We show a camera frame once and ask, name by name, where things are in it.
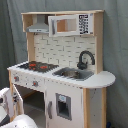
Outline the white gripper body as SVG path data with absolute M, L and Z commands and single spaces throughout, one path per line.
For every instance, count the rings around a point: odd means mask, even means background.
M 13 100 L 8 87 L 0 90 L 0 124 L 6 124 L 14 115 Z

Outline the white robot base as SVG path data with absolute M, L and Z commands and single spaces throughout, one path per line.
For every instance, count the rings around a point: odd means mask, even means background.
M 7 123 L 0 128 L 38 128 L 36 123 L 28 115 L 19 115 L 12 122 Z

